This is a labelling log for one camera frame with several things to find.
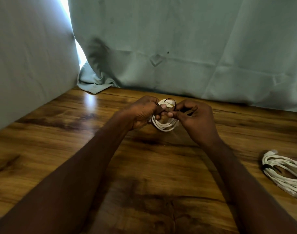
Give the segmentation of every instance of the white cord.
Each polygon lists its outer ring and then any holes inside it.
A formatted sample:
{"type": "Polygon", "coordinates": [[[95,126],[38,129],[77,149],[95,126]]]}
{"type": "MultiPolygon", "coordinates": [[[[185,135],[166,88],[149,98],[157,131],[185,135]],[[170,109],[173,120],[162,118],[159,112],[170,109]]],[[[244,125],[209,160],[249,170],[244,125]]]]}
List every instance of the white cord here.
{"type": "MultiPolygon", "coordinates": [[[[297,161],[276,154],[276,150],[265,153],[262,158],[262,165],[268,164],[272,167],[274,165],[279,166],[297,177],[297,161]]],[[[265,168],[264,173],[270,177],[279,188],[297,198],[297,179],[283,177],[272,168],[265,168]]]]}
{"type": "MultiPolygon", "coordinates": [[[[159,101],[158,104],[159,105],[166,104],[167,108],[172,108],[175,105],[175,103],[176,103],[175,101],[172,101],[169,99],[163,99],[163,100],[159,101]]],[[[178,120],[176,120],[174,118],[169,118],[167,123],[162,124],[155,119],[155,115],[152,116],[152,122],[156,126],[157,129],[159,129],[161,131],[165,131],[165,132],[173,130],[178,125],[178,120]]]]}

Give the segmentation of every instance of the bundled cable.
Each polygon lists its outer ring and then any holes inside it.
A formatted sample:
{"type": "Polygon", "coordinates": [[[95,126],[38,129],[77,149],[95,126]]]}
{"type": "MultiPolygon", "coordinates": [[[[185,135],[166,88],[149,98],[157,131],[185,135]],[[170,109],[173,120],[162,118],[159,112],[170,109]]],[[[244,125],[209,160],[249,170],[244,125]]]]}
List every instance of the bundled cable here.
{"type": "Polygon", "coordinates": [[[274,166],[286,169],[297,177],[297,161],[277,155],[276,150],[271,150],[265,153],[262,158],[262,169],[265,175],[267,175],[279,188],[297,198],[297,179],[281,176],[275,171],[277,168],[274,166]]]}
{"type": "MultiPolygon", "coordinates": [[[[176,110],[177,104],[174,100],[170,100],[170,98],[159,101],[158,105],[161,105],[161,104],[166,104],[167,108],[175,107],[174,110],[176,110]]],[[[155,119],[155,115],[153,115],[152,123],[156,126],[157,129],[168,132],[173,130],[178,125],[178,120],[174,118],[169,118],[166,123],[162,124],[159,121],[157,121],[155,119]]]]}

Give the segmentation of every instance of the wood grain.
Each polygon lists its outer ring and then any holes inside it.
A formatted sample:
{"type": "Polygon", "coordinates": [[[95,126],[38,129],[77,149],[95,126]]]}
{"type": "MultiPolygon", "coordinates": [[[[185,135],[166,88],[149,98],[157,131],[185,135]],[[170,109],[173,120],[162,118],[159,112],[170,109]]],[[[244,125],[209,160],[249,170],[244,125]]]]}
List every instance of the wood grain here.
{"type": "MultiPolygon", "coordinates": [[[[150,94],[72,89],[0,131],[0,217],[78,151],[115,111],[150,94]]],[[[219,134],[254,177],[297,220],[297,199],[260,171],[266,150],[297,160],[297,113],[228,103],[212,106],[219,134]]],[[[236,212],[208,157],[180,125],[131,131],[116,151],[84,231],[237,233],[236,212]]]]}

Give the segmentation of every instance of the cable coil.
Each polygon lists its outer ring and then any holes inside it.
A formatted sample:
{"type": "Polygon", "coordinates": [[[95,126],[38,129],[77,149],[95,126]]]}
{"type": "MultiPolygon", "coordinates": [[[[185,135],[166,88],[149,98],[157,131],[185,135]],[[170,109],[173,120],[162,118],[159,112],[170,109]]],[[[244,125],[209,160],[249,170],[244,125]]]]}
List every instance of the cable coil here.
{"type": "MultiPolygon", "coordinates": [[[[158,102],[158,105],[161,105],[161,104],[166,104],[167,108],[172,108],[173,106],[176,106],[176,102],[174,100],[170,100],[169,98],[163,99],[158,102]]],[[[161,131],[168,132],[168,131],[173,130],[178,125],[178,120],[176,120],[174,118],[169,118],[166,123],[162,124],[159,121],[157,121],[155,119],[155,115],[153,115],[152,123],[156,126],[157,129],[159,129],[161,131]]]]}
{"type": "Polygon", "coordinates": [[[279,166],[297,177],[297,161],[288,157],[279,156],[276,150],[271,150],[264,154],[262,165],[265,167],[263,169],[265,175],[279,188],[297,198],[297,179],[283,177],[274,170],[274,166],[279,166]]]}

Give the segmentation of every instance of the person's left hand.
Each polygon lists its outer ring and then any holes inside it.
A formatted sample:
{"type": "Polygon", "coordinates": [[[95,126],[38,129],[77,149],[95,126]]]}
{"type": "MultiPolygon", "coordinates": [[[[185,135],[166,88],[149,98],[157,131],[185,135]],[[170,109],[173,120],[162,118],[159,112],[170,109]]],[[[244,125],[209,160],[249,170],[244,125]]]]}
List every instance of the person's left hand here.
{"type": "Polygon", "coordinates": [[[159,114],[167,107],[165,104],[157,105],[158,102],[158,98],[144,96],[122,110],[123,113],[130,115],[133,119],[132,130],[145,125],[153,114],[156,115],[156,120],[161,118],[159,114]]]}

